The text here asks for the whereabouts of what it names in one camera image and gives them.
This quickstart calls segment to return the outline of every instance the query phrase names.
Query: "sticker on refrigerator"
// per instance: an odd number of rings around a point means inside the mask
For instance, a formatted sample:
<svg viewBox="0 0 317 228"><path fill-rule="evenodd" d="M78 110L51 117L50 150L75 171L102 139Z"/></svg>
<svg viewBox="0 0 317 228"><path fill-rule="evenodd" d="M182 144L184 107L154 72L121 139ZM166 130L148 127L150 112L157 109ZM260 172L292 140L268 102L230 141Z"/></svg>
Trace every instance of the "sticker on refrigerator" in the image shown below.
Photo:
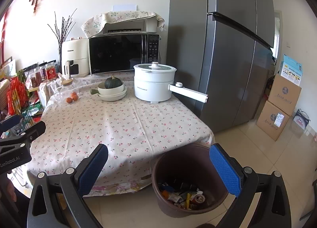
<svg viewBox="0 0 317 228"><path fill-rule="evenodd" d="M274 124L279 128L280 125L281 125L282 122L283 122L283 119L284 119L284 115L282 115L282 114L277 114L277 117L276 117L276 119L275 119Z"/></svg>

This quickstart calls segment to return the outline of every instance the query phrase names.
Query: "blue gripper pad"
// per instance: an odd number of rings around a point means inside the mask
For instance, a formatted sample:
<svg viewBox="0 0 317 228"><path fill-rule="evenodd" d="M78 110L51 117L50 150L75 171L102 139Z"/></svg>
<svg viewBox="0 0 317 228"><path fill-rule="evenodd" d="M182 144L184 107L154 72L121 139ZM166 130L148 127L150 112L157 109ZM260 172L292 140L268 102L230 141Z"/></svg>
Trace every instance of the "blue gripper pad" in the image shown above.
<svg viewBox="0 0 317 228"><path fill-rule="evenodd" d="M232 168L223 153L219 150L217 145L212 145L210 147L209 157L228 192L238 197L241 192L240 177Z"/></svg>
<svg viewBox="0 0 317 228"><path fill-rule="evenodd" d="M84 171L78 178L78 193L80 196L84 196L90 193L101 170L103 169L108 160L107 146L99 144L98 147L92 152L91 155L93 155L96 150L99 151L96 153L95 156L93 156L92 159L90 159L87 167L84 169Z"/></svg>

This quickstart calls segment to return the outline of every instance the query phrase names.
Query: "trash can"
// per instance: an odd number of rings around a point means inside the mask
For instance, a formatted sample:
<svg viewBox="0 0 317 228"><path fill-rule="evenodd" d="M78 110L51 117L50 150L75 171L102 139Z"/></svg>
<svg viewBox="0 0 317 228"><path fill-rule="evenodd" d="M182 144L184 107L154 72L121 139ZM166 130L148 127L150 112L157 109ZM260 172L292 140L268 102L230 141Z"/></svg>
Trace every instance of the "trash can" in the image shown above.
<svg viewBox="0 0 317 228"><path fill-rule="evenodd" d="M205 202L196 210L187 210L167 201L158 183L171 179L195 184L203 191ZM209 148L197 144L179 147L162 155L153 168L152 185L162 212L175 218L209 212L218 207L228 195L225 185L209 159Z"/></svg>

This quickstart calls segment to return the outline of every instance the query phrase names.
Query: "gray refrigerator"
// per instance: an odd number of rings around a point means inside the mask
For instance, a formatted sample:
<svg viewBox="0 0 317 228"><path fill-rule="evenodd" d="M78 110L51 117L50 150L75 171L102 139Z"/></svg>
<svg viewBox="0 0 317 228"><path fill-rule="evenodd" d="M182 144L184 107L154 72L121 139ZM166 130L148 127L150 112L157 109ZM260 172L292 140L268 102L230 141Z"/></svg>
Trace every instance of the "gray refrigerator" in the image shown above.
<svg viewBox="0 0 317 228"><path fill-rule="evenodd" d="M273 0L170 0L166 63L209 100L176 96L213 132L254 118L274 32Z"/></svg>

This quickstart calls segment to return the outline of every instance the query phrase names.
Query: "lid knob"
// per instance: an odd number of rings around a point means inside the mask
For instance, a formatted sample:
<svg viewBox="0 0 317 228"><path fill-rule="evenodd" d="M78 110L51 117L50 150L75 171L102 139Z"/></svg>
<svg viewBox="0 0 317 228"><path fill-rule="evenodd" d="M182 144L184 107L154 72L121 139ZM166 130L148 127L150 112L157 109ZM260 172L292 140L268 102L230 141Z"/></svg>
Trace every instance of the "lid knob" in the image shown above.
<svg viewBox="0 0 317 228"><path fill-rule="evenodd" d="M152 62L152 65L150 65L149 67L152 68L152 69L159 69L159 68L161 68L161 67L159 66L159 62Z"/></svg>

